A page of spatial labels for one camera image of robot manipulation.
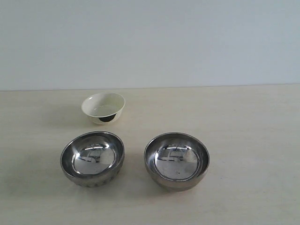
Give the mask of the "smooth stainless steel bowl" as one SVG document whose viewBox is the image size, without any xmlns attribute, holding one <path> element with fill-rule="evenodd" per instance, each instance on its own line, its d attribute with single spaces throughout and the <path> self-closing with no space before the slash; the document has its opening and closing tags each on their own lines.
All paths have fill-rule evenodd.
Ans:
<svg viewBox="0 0 300 225">
<path fill-rule="evenodd" d="M 197 138 L 179 132 L 153 138 L 144 150 L 145 167 L 161 187 L 181 192 L 195 187 L 206 175 L 210 154 Z"/>
</svg>

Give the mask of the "dimpled stainless steel bowl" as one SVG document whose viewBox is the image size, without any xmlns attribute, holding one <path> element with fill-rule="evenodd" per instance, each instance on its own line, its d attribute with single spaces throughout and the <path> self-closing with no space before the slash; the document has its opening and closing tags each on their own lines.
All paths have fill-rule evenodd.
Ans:
<svg viewBox="0 0 300 225">
<path fill-rule="evenodd" d="M 96 188 L 118 175 L 124 159 L 125 147 L 117 135 L 92 131 L 76 137 L 63 149 L 60 166 L 71 182 Z"/>
</svg>

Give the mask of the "white ceramic bowl black patch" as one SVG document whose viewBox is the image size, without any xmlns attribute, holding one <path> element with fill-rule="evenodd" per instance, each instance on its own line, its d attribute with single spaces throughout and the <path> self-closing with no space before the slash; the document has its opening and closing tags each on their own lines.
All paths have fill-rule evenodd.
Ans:
<svg viewBox="0 0 300 225">
<path fill-rule="evenodd" d="M 113 92 L 101 92 L 86 98 L 81 109 L 91 122 L 104 125 L 118 120 L 125 104 L 126 101 L 122 95 Z"/>
</svg>

